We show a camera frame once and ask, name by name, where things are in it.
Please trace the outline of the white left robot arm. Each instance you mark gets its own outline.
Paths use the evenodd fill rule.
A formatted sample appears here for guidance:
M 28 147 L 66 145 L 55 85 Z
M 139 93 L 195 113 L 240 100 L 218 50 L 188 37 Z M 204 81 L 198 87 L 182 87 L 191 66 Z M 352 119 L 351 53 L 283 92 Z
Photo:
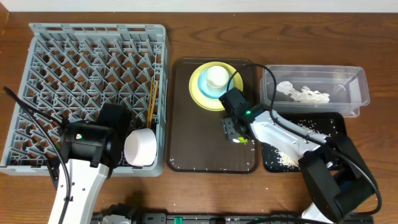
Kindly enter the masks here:
M 57 194 L 49 223 L 89 223 L 104 181 L 121 161 L 131 112 L 106 103 L 94 122 L 75 121 L 61 131 Z

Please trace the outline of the yellow-green plate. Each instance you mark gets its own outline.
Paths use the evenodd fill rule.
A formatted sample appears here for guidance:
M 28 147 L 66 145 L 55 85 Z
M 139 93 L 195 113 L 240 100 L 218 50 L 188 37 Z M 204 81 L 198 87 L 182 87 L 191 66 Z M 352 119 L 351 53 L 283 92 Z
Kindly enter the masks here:
M 209 110 L 209 111 L 223 111 L 224 107 L 219 101 L 219 99 L 211 99 L 206 97 L 198 88 L 198 78 L 204 70 L 210 68 L 212 66 L 222 66 L 232 75 L 236 69 L 231 65 L 224 62 L 207 62 L 203 65 L 200 65 L 191 75 L 190 81 L 188 84 L 189 92 L 194 100 L 194 102 L 200 107 Z

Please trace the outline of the white bowl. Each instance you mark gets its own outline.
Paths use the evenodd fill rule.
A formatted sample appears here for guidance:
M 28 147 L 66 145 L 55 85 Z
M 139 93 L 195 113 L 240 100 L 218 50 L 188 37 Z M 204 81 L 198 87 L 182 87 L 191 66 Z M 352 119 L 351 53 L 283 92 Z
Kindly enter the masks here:
M 156 153 L 156 136 L 149 128 L 134 130 L 125 140 L 124 157 L 132 166 L 151 166 Z

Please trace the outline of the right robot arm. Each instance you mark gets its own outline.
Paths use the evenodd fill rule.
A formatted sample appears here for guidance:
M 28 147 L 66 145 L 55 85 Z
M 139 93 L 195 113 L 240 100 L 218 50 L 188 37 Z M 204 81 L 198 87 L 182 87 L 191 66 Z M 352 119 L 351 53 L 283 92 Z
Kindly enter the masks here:
M 245 139 L 269 144 L 298 162 L 312 204 L 297 223 L 340 223 L 380 192 L 366 163 L 345 133 L 335 136 L 307 131 L 272 108 L 253 106 L 237 88 L 219 100 Z

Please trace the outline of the white napkin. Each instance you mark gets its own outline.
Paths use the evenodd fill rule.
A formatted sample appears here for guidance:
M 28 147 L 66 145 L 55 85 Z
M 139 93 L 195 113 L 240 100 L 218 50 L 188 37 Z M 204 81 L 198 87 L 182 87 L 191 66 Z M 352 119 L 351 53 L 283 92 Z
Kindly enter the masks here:
M 307 86 L 303 86 L 300 91 L 293 87 L 293 84 L 288 81 L 280 82 L 276 90 L 283 93 L 296 102 L 301 103 L 328 103 L 330 101 L 330 95 L 328 93 L 321 93 L 317 90 L 312 91 Z

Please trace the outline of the light blue small plate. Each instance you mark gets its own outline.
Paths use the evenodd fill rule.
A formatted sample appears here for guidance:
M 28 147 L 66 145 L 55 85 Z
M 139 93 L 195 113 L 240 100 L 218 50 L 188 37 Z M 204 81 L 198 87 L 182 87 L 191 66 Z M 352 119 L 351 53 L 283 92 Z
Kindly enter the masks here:
M 207 70 L 208 70 L 208 68 L 206 70 L 204 70 L 203 72 L 201 72 L 201 74 L 198 78 L 198 88 L 206 97 L 211 98 L 211 99 L 218 99 L 221 95 L 226 93 L 227 85 L 226 85 L 226 87 L 219 88 L 219 89 L 209 87 L 206 84 L 206 80 L 205 80 L 205 73 Z

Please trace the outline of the white cup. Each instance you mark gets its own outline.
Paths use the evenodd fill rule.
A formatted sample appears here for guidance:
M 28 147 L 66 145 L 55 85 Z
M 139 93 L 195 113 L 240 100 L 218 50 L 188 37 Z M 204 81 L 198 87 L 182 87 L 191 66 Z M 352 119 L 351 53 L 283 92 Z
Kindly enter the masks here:
M 212 88 L 224 88 L 229 80 L 228 71 L 222 66 L 212 66 L 205 73 L 206 84 Z

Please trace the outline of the wooden chopstick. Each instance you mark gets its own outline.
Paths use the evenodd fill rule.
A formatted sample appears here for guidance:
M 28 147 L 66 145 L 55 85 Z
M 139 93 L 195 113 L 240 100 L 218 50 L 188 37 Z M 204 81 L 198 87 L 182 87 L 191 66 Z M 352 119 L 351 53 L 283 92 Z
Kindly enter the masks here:
M 150 95 L 149 95 L 149 104 L 148 104 L 148 110 L 147 110 L 147 128 L 149 128 L 149 126 L 150 126 L 150 114 L 151 114 L 151 108 L 152 108 L 153 86 L 154 86 L 154 77 L 151 78 L 151 82 L 150 82 Z
M 154 109 L 155 109 L 155 100 L 156 100 L 156 96 L 157 96 L 157 92 L 158 92 L 158 86 L 159 86 L 159 81 L 155 81 L 155 86 L 154 86 L 154 90 L 152 92 L 152 101 L 150 104 L 150 111 L 149 111 L 149 119 L 148 119 L 148 128 L 151 128 L 152 126 L 152 118 L 154 115 Z

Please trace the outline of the leftover rice pile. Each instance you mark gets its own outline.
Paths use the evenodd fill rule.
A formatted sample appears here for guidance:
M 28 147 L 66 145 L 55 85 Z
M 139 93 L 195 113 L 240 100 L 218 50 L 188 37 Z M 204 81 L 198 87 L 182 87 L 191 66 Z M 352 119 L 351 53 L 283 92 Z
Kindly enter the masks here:
M 337 130 L 337 124 L 333 119 L 292 119 L 291 122 L 317 134 L 326 134 L 334 136 Z M 298 172 L 299 164 L 279 149 L 262 143 L 262 158 L 264 168 L 268 172 Z

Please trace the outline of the green orange snack wrapper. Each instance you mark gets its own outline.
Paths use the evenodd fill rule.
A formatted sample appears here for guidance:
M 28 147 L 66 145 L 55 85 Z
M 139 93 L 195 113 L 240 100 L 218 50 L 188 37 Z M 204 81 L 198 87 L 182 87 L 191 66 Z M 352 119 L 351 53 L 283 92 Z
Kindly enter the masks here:
M 233 142 L 246 144 L 248 143 L 248 140 L 244 137 L 237 137 L 233 139 Z

